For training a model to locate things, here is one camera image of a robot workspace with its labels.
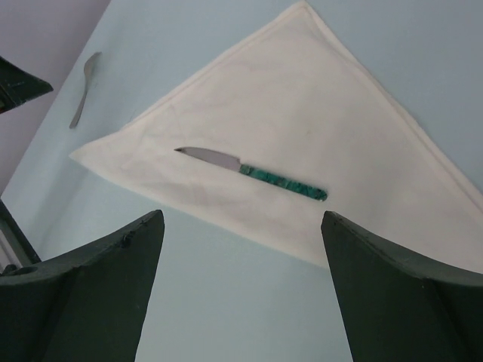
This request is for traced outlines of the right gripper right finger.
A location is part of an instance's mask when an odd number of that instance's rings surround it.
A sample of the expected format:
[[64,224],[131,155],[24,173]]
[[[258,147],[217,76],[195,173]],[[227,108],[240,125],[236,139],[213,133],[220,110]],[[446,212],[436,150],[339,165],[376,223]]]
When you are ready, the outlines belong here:
[[482,275],[327,211],[321,234],[354,361],[480,361]]

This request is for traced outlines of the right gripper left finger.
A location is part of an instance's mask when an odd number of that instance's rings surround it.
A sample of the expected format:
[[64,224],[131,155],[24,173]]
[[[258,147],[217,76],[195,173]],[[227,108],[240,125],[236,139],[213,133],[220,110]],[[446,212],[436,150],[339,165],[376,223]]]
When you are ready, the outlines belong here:
[[165,233],[154,210],[1,277],[3,361],[133,361]]

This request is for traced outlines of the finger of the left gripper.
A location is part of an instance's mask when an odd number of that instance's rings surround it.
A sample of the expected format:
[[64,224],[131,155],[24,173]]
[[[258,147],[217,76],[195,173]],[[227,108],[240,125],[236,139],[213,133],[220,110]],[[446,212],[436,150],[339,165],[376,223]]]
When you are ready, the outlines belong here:
[[52,86],[1,58],[0,64],[1,113],[50,93]]

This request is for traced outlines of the silver fork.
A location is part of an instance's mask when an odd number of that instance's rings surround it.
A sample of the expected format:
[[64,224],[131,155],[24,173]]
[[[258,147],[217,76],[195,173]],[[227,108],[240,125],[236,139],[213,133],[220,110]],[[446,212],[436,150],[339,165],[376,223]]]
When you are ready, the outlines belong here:
[[69,124],[70,129],[74,129],[77,127],[78,122],[82,116],[82,111],[85,106],[85,100],[88,95],[88,90],[94,74],[94,69],[101,54],[102,54],[101,52],[96,52],[92,54],[84,64],[84,68],[83,68],[84,77],[85,77],[84,90],[83,90],[82,98],[80,99],[78,108],[76,109],[76,112]]

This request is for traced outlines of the knife with green handle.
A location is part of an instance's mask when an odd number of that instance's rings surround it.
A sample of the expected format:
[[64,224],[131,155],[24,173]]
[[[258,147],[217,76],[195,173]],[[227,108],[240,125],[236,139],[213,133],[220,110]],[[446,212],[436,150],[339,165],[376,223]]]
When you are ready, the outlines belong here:
[[271,173],[259,167],[243,164],[239,158],[233,155],[192,146],[176,148],[175,151],[227,170],[233,170],[236,173],[311,198],[312,200],[326,201],[328,198],[328,192],[324,189]]

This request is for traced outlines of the white cloth napkin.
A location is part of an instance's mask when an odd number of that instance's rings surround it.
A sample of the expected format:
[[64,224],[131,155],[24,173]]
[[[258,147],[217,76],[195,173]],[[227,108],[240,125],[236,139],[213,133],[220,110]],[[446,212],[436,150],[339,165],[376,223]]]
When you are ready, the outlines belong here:
[[[328,192],[317,201],[176,152],[192,146]],[[478,189],[305,2],[72,159],[275,250],[328,264],[332,210],[441,262],[482,270]]]

